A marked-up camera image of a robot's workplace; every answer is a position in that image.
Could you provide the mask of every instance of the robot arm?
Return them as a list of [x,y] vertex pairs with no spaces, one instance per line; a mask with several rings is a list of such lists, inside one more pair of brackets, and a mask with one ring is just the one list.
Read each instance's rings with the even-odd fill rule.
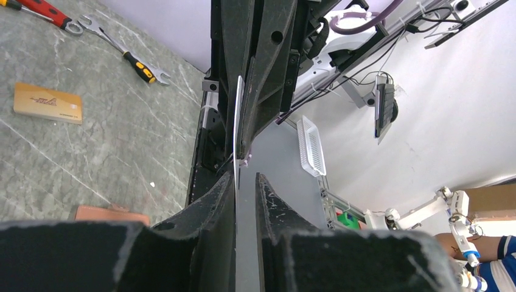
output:
[[[424,219],[445,210],[450,216],[448,223],[457,246],[467,259],[468,264],[471,267],[476,267],[479,264],[480,253],[475,245],[467,240],[475,233],[471,222],[467,218],[468,205],[469,197],[464,191],[451,192],[447,187],[443,187],[437,191],[432,200],[404,215],[400,215],[392,208],[386,210],[383,215],[377,215],[367,210],[365,219],[367,225],[374,229],[414,229],[420,226],[420,222]],[[487,290],[486,281],[481,277],[471,275],[463,266],[457,269],[456,275],[459,283],[464,288],[475,291]]]
[[471,267],[478,266],[480,253],[478,253],[475,245],[467,240],[474,233],[471,230],[471,222],[467,218],[469,197],[462,190],[452,193],[446,187],[438,191],[438,194],[441,194],[448,202],[448,214],[450,215],[448,222],[450,223],[451,234],[453,234],[461,253]]

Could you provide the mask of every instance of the mounting hole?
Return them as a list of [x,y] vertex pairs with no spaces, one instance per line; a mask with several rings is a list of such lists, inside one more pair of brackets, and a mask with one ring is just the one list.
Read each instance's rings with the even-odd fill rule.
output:
[[271,34],[273,44],[280,44],[283,41],[283,33],[275,31]]

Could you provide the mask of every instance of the white backdrop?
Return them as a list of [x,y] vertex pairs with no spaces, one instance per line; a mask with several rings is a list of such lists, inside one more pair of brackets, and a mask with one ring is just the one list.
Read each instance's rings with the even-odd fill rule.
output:
[[[302,108],[321,132],[330,189],[360,208],[406,212],[441,186],[516,174],[514,11],[509,1],[434,49],[422,35],[402,39],[384,67],[400,114],[380,145],[374,110],[342,90]],[[448,231],[445,214],[427,221],[422,230]]]

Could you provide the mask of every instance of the wrench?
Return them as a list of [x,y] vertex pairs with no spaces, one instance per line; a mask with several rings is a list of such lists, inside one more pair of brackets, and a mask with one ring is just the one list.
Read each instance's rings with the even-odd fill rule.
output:
[[72,35],[81,35],[83,33],[83,29],[80,25],[76,23],[76,21],[72,20],[70,17],[66,16],[63,12],[59,11],[59,9],[50,5],[45,0],[17,0],[23,6],[26,6],[28,9],[39,13],[40,15],[51,18],[51,23],[56,25],[62,30],[69,32]]
[[147,83],[153,83],[157,81],[159,84],[164,86],[169,86],[170,83],[163,78],[163,76],[170,78],[170,74],[161,70],[160,68],[156,68],[150,66],[148,63],[144,63],[143,61],[136,58],[124,45],[115,41],[111,38],[99,25],[99,23],[95,20],[92,15],[82,15],[82,18],[78,22],[81,26],[83,26],[87,31],[99,36],[101,39],[107,41],[119,50],[124,59],[128,60],[131,63],[133,69],[138,73],[141,79],[143,79]]

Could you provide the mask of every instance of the gray marble surface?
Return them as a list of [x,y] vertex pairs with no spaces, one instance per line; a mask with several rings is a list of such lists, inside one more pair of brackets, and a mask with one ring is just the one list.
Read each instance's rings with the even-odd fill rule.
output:
[[[104,40],[0,9],[0,220],[68,220],[111,203],[159,222],[186,200],[203,74],[97,1],[48,0],[96,15],[111,36],[171,73],[148,85]],[[83,124],[13,112],[16,82],[78,94]]]

